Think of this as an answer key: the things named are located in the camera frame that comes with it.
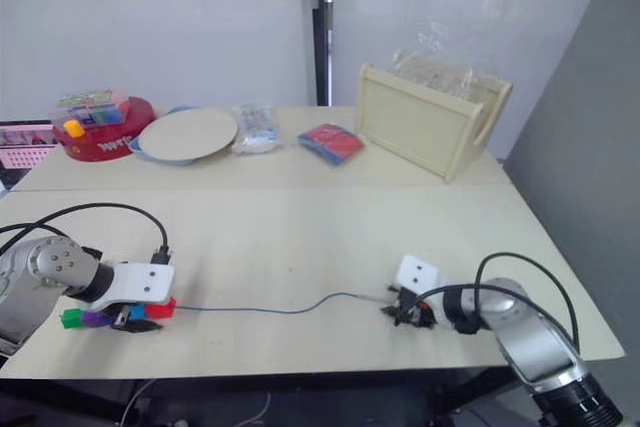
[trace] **cable on floor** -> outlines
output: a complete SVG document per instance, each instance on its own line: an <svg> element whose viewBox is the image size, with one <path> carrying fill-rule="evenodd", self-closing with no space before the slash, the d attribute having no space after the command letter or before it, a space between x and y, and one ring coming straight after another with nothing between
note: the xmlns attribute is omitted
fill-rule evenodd
<svg viewBox="0 0 640 427"><path fill-rule="evenodd" d="M267 392L267 400L265 401L264 406L262 407L260 412L258 412L253 417L248 418L247 420L243 420L242 422L234 425L233 427L244 427L245 425L251 425L254 422L257 422L262 418L264 414L267 413L267 410L269 410L269 405L271 405L271 392Z"/></svg>
<svg viewBox="0 0 640 427"><path fill-rule="evenodd" d="M480 265L478 266L478 270L476 271L476 284L480 284L482 282L482 274L484 272L484 269L487 267L487 264L491 260L496 259L498 257L513 257L516 259L523 260L524 262L527 262L530 265L533 265L540 272L542 272L549 279L551 279L551 281L554 283L556 288L560 291L560 294L562 294L562 298L564 299L565 304L567 304L567 310L569 311L569 318L571 319L571 337L570 338L573 341L573 345L575 346L576 351L580 353L580 333L578 331L578 319L576 316L576 310L573 307L573 302L571 302L571 297L565 290L562 283L558 280L558 278L539 262L536 262L535 260L527 257L526 255L516 254L515 252L496 252L495 254L487 255L484 259L482 259L482 261L480 262ZM478 321L479 321L480 320L479 319L480 296L478 295L478 289L476 289L475 291L474 307L475 307L476 315L478 315Z"/></svg>
<svg viewBox="0 0 640 427"><path fill-rule="evenodd" d="M131 409L131 407L133 406L133 404L135 404L136 400L138 399L138 397L140 397L140 394L142 394L145 390L147 390L147 387L149 387L151 384L153 384L155 381L157 381L158 379L151 379L148 382L146 382L142 387L140 387L135 394L133 394L133 397L131 397L131 400L129 401L129 403L127 404L127 406L124 409L124 412L122 413L122 418L120 419L120 423L118 424L120 427L124 426L124 421L127 420L127 414L129 413L129 409Z"/></svg>
<svg viewBox="0 0 640 427"><path fill-rule="evenodd" d="M304 314L307 312L311 312L314 309L317 309L322 304L324 304L327 300L333 299L334 297L352 297L358 300L366 300L369 302L381 302L381 299L376 299L375 297L363 294L352 294L349 292L334 292L333 294L329 294L324 296L318 302L313 304L310 307L306 307L304 309L299 310L278 310L278 309L263 309L260 307L191 307L185 305L176 305L176 309L182 310L197 310L203 312L264 312L268 314L283 314L283 315L297 315Z"/></svg>

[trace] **white wall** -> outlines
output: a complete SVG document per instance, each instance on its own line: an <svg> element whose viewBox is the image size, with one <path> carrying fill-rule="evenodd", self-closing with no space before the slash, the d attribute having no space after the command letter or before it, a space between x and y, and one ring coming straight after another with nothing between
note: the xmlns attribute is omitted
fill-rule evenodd
<svg viewBox="0 0 640 427"><path fill-rule="evenodd" d="M589 0L334 0L333 104L352 105L361 65L390 67L429 21L465 32L514 91L490 141L506 157L557 67Z"/></svg>
<svg viewBox="0 0 640 427"><path fill-rule="evenodd" d="M0 120L95 88L164 106L314 103L305 1L0 0Z"/></svg>

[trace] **white plate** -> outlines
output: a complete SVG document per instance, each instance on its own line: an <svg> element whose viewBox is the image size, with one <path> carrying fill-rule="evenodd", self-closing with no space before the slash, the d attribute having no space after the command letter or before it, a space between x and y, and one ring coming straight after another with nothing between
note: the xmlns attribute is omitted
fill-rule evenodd
<svg viewBox="0 0 640 427"><path fill-rule="evenodd" d="M190 160L229 145L238 124L233 116L213 108L190 109L160 117L140 134L140 148L160 160Z"/></svg>

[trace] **plastic bag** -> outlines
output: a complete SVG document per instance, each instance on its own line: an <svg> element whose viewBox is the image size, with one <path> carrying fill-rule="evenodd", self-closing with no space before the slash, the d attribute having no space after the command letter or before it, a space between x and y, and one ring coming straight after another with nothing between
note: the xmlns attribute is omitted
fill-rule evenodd
<svg viewBox="0 0 640 427"><path fill-rule="evenodd" d="M236 154L264 154L280 145L273 107L268 104L245 104L233 107L238 135L231 146Z"/></svg>
<svg viewBox="0 0 640 427"><path fill-rule="evenodd" d="M300 134L298 142L332 165L341 165L364 148L358 137L335 124L322 124Z"/></svg>
<svg viewBox="0 0 640 427"><path fill-rule="evenodd" d="M451 28L428 22L418 33L415 51L399 50L393 57L393 74L430 89L464 100L474 90L495 78L494 61L482 54L482 39L472 27Z"/></svg>

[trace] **robotic arm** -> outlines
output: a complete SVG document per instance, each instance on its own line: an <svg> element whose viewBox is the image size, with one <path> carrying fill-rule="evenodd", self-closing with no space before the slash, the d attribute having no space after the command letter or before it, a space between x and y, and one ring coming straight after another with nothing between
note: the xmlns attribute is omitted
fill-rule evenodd
<svg viewBox="0 0 640 427"><path fill-rule="evenodd" d="M90 312L168 300L173 267L101 262L100 257L63 236L19 242L0 256L0 354L16 353L62 295Z"/></svg>
<svg viewBox="0 0 640 427"><path fill-rule="evenodd" d="M405 256L396 277L396 305L383 312L417 327L444 325L461 333L477 328L475 289L435 294L415 306L418 295L454 283L427 262ZM487 285L526 296L510 279ZM501 292L479 290L482 327L493 331L499 348L542 412L541 426L631 427L589 373L573 344L524 302Z"/></svg>

